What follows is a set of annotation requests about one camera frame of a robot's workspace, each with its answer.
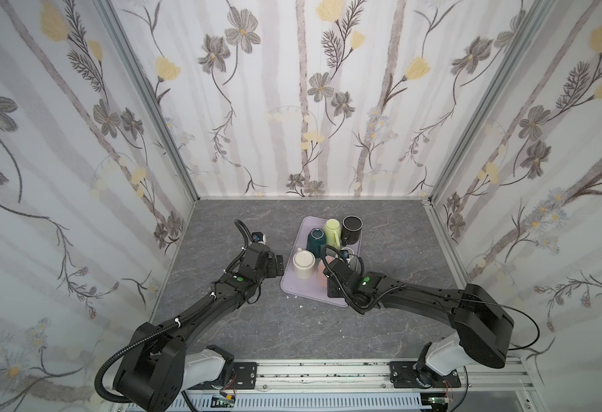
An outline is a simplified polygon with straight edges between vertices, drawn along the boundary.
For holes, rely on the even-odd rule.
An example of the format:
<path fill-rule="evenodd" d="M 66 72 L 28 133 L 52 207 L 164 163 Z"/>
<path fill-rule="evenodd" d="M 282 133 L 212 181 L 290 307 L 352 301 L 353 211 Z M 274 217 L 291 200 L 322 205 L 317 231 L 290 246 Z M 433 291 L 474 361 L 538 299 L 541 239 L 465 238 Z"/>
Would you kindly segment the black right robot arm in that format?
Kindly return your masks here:
<path fill-rule="evenodd" d="M 478 285 L 429 288 L 379 272 L 357 273 L 341 259 L 326 263 L 323 275 L 328 278 L 328 286 L 340 292 L 347 305 L 360 314 L 375 308 L 397 309 L 436 320 L 454 330 L 443 340 L 424 345 L 408 372 L 393 370 L 393 382 L 399 380 L 408 387 L 429 389 L 462 367 L 506 366 L 515 322 Z"/>

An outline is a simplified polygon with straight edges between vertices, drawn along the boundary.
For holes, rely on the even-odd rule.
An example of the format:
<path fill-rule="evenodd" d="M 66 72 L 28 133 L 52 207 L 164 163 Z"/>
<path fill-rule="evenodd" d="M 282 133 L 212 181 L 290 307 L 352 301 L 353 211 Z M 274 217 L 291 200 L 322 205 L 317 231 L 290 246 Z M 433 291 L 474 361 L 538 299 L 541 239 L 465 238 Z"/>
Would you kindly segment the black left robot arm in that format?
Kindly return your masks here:
<path fill-rule="evenodd" d="M 194 305 L 154 325 L 142 324 L 130 343 L 118 350 L 96 373 L 96 393 L 111 403 L 134 403 L 146 411 L 165 411 L 180 392 L 227 379 L 231 355 L 206 348 L 187 355 L 205 332 L 261 291 L 266 279 L 283 276 L 284 258 L 262 243 L 243 247 L 239 255 Z"/>

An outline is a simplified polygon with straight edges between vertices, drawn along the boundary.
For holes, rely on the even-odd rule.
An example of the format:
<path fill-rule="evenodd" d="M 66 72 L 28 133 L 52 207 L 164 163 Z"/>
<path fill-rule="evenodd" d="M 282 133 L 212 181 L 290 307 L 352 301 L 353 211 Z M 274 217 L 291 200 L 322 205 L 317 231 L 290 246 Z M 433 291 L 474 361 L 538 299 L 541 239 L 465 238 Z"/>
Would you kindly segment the pink mug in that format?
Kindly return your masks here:
<path fill-rule="evenodd" d="M 319 260 L 318 266 L 317 266 L 316 279 L 317 279 L 320 287 L 323 289 L 326 289 L 328 286 L 328 278 L 326 278 L 326 275 L 324 274 L 325 269 L 326 269 L 326 265 L 321 260 Z"/>

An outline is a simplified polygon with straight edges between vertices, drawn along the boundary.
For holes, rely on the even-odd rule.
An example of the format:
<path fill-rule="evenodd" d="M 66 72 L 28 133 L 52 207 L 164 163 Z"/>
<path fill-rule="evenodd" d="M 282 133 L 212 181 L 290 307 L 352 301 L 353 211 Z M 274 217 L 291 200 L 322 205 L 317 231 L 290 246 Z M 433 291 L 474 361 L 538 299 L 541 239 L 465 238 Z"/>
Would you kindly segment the dark teal mug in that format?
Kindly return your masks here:
<path fill-rule="evenodd" d="M 307 237 L 306 249 L 313 254 L 316 259 L 321 257 L 321 249 L 327 243 L 327 237 L 322 228 L 313 228 Z"/>

